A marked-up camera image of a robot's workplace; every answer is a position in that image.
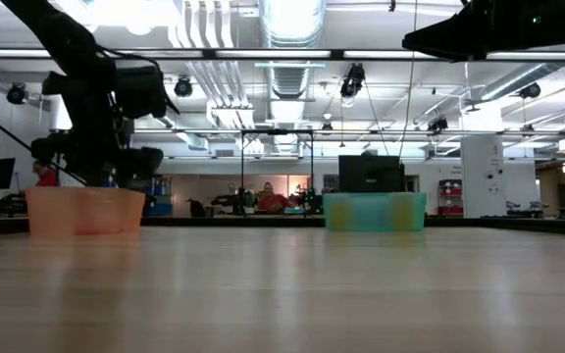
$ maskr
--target red shirt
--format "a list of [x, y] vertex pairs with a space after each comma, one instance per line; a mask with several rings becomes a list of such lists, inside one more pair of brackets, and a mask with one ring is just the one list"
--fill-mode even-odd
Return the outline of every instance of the red shirt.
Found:
[[56, 180], [56, 171], [50, 169], [39, 176], [36, 186], [58, 186], [58, 181]]
[[282, 210], [285, 207], [291, 207], [291, 203], [280, 194], [264, 196], [259, 199], [259, 210], [261, 211], [270, 211], [276, 208]]

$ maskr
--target person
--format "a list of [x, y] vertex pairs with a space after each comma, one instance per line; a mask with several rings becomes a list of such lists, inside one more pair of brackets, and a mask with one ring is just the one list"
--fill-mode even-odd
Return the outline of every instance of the person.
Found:
[[48, 164], [35, 161], [32, 168], [38, 175], [36, 186], [58, 186], [56, 171], [50, 168]]
[[263, 186], [263, 194], [259, 197], [259, 210], [268, 214], [277, 214], [284, 212], [285, 207], [291, 207], [289, 200], [277, 193], [274, 193], [274, 187], [270, 182], [266, 182]]

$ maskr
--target teal plastic bin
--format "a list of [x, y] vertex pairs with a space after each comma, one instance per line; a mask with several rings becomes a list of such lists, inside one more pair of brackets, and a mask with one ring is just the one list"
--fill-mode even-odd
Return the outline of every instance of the teal plastic bin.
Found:
[[426, 209], [426, 193], [324, 195], [326, 228], [332, 231], [421, 231]]

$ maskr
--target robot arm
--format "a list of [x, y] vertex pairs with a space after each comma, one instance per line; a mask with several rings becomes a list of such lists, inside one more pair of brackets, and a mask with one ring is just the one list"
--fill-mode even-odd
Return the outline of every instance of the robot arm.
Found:
[[101, 172], [115, 168], [120, 185], [133, 175], [151, 176], [163, 159], [153, 148], [131, 149], [127, 119], [165, 117], [170, 103], [158, 65], [119, 69], [93, 35], [47, 0], [1, 0], [38, 38], [65, 73], [50, 73], [43, 94], [60, 94], [72, 120], [69, 134], [32, 142], [32, 156], [44, 162], [64, 154], [67, 169], [101, 185]]

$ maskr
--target orange plastic bin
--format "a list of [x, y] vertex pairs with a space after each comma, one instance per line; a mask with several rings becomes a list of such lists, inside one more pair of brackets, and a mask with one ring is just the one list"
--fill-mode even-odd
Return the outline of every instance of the orange plastic bin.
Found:
[[145, 195], [101, 187], [34, 187], [26, 192], [31, 235], [138, 233]]

